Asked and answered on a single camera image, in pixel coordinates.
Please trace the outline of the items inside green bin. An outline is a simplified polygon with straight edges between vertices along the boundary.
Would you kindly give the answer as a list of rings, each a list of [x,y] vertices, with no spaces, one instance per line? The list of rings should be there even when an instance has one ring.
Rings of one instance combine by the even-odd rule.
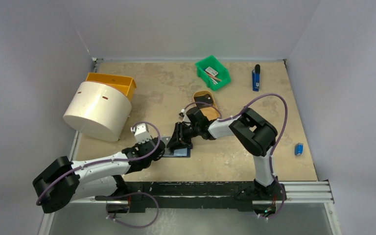
[[[217,77],[218,72],[213,69],[212,67],[207,67],[204,69],[204,72],[208,75],[208,77],[212,80],[213,84],[217,84],[219,82],[222,82],[220,78]]]

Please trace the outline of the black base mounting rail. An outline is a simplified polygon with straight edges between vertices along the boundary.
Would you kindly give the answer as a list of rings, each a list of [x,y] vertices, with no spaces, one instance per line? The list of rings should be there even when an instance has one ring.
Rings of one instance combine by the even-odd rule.
[[[114,201],[125,201],[131,213],[147,208],[234,209],[271,216],[287,199],[284,185],[275,180],[268,187],[253,181],[228,182],[126,182],[116,176],[114,192],[98,194],[96,201],[107,201],[109,213],[118,212]]]

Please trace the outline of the black VIP credit cards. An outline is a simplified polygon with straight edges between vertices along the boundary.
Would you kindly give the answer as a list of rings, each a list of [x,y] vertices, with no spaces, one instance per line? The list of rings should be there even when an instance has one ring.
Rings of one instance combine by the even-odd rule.
[[[198,99],[198,102],[203,102],[203,103],[207,103],[211,105],[213,104],[213,98],[210,94],[198,96],[197,99]]]

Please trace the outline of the small blue eraser block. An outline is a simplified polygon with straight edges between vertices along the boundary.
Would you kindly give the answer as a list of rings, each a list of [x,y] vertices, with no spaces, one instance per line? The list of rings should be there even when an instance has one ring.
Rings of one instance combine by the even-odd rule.
[[[297,143],[295,145],[295,148],[294,148],[294,154],[295,154],[295,156],[302,155],[303,151],[304,151],[304,145],[303,145],[303,143]]]

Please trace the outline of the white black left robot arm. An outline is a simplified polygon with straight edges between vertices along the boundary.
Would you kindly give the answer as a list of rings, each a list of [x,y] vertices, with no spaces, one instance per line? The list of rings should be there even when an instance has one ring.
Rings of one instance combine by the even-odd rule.
[[[90,197],[91,183],[109,185],[108,195],[121,200],[126,195],[126,186],[115,177],[148,168],[164,151],[165,143],[154,138],[94,160],[70,161],[66,156],[59,157],[33,180],[38,196],[36,205],[44,213],[56,212],[73,199]]]

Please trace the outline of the yellow wooden box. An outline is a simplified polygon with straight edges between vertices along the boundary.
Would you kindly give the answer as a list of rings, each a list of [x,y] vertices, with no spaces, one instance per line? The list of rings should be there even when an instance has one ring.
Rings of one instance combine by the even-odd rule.
[[[132,77],[90,72],[86,81],[98,82],[113,87],[123,93],[131,102],[137,85]]]

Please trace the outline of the green plastic bin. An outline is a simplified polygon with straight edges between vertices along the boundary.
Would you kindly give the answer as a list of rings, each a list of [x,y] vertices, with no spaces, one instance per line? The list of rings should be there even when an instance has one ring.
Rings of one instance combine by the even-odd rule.
[[[213,55],[195,63],[197,76],[206,86],[217,91],[231,82],[231,76],[227,70]]]

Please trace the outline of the tan oval plastic tray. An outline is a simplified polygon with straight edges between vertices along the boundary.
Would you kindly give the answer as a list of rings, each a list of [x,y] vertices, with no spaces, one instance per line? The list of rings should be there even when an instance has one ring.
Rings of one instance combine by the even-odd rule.
[[[210,94],[211,97],[213,98],[212,93],[210,91],[198,91],[193,95],[193,99],[196,102],[195,105],[201,110],[203,115],[208,118],[208,120],[221,118],[222,115],[217,108],[217,105],[216,105],[214,98],[213,98],[213,104],[212,105],[207,104],[207,103],[203,103],[203,102],[198,102],[197,97],[205,95],[205,94]]]

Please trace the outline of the white cylindrical container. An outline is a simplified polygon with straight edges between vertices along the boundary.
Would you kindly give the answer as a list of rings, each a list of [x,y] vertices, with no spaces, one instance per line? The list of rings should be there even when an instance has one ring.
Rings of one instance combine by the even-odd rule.
[[[63,120],[84,135],[115,142],[120,138],[131,109],[131,102],[119,90],[85,81],[80,84]]]

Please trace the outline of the blue stapler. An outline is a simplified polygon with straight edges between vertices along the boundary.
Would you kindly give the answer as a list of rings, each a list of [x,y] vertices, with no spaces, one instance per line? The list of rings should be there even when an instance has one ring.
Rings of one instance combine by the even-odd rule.
[[[252,70],[252,89],[255,92],[259,91],[260,87],[260,64],[256,64]]]

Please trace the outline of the blue leather card holder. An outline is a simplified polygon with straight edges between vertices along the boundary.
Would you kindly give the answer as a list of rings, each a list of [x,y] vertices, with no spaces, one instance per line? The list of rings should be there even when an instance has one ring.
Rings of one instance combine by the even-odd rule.
[[[171,137],[169,136],[161,136],[161,141],[167,145],[170,141]],[[163,157],[166,158],[190,158],[190,148],[183,148],[183,149],[175,149],[171,150],[169,148],[165,148]]]

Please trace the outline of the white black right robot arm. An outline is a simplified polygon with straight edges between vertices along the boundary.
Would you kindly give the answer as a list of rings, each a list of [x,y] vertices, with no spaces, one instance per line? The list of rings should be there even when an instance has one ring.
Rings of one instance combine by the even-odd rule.
[[[192,138],[205,140],[235,136],[242,146],[253,155],[255,164],[256,195],[267,199],[274,194],[274,173],[270,152],[276,143],[276,128],[251,108],[238,117],[225,121],[209,120],[200,108],[193,107],[184,114],[181,122],[175,123],[173,135],[166,147],[170,150],[192,148]]]

